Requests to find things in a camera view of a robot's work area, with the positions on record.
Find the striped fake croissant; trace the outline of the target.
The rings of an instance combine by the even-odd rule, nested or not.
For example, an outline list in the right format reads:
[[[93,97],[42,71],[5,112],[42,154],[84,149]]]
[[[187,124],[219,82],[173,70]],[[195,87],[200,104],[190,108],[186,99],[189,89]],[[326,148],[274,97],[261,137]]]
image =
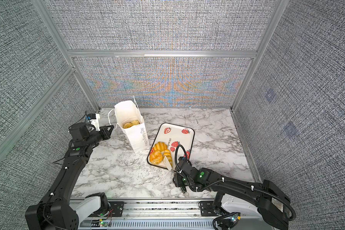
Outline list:
[[[172,160],[172,156],[171,156],[171,152],[168,149],[165,149],[164,151],[162,151],[162,154],[164,157],[167,158],[169,165],[172,166],[173,165],[173,160]]]

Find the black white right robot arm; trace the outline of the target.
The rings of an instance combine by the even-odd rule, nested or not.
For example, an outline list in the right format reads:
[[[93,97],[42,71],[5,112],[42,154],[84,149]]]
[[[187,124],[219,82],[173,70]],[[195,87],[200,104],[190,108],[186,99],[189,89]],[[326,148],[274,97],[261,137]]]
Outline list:
[[[177,187],[189,187],[193,192],[205,190],[217,193],[219,200],[214,210],[219,214],[230,214],[222,206],[224,195],[240,198],[257,207],[263,220],[279,230],[287,230],[290,221],[297,217],[290,198],[273,182],[251,183],[224,176],[208,168],[194,168],[185,157],[174,161],[173,182]]]

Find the white printed paper bag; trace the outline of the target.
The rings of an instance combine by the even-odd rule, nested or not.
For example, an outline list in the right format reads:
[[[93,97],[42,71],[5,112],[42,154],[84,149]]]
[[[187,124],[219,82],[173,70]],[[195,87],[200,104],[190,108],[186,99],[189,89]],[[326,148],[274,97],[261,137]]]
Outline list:
[[[150,147],[149,138],[144,118],[141,115],[135,97],[133,97],[133,101],[128,100],[117,103],[114,108],[109,111],[109,113],[107,114],[109,125],[112,125],[110,121],[110,114],[112,112],[114,113],[116,119],[116,125],[114,129],[116,129],[117,127],[121,128],[123,134],[131,144],[134,152],[147,150]],[[125,123],[131,122],[133,120],[138,120],[140,124],[127,129],[123,128],[123,125]]]

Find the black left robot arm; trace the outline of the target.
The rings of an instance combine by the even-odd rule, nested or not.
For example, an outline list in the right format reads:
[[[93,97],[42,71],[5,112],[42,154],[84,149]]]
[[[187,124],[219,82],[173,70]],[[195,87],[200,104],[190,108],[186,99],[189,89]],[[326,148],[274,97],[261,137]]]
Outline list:
[[[69,127],[72,136],[69,148],[63,157],[61,170],[53,185],[39,201],[25,212],[31,230],[76,230],[90,215],[108,216],[110,205],[105,193],[96,193],[85,198],[77,208],[70,206],[70,199],[78,177],[100,142],[111,137],[113,125],[101,126],[79,122]]]

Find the flaky fake croissant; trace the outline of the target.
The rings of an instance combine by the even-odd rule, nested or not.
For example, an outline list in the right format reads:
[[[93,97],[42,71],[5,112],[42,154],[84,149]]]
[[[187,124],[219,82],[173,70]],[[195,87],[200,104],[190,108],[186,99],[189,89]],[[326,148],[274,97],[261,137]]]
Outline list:
[[[132,127],[132,126],[137,126],[137,125],[139,125],[139,124],[140,124],[140,122],[139,122],[138,120],[133,120],[133,121],[131,121],[131,122],[125,123],[125,124],[123,125],[123,128],[124,128],[124,129],[127,129],[127,128],[130,128],[130,127]]]

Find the steel tongs white tips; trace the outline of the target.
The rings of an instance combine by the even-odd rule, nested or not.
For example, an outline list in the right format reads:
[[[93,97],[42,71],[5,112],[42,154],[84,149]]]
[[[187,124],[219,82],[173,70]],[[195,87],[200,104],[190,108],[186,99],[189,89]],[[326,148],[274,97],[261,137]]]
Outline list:
[[[169,159],[166,156],[164,156],[163,162],[164,162],[167,170],[173,171],[172,164],[169,162]]]

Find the knotted fake bread roll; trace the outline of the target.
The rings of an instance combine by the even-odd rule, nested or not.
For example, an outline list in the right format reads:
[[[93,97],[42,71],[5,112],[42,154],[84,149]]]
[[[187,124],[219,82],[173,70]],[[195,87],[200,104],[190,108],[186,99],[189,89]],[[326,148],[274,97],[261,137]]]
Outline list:
[[[158,165],[163,161],[163,155],[159,150],[152,152],[149,156],[151,164]]]

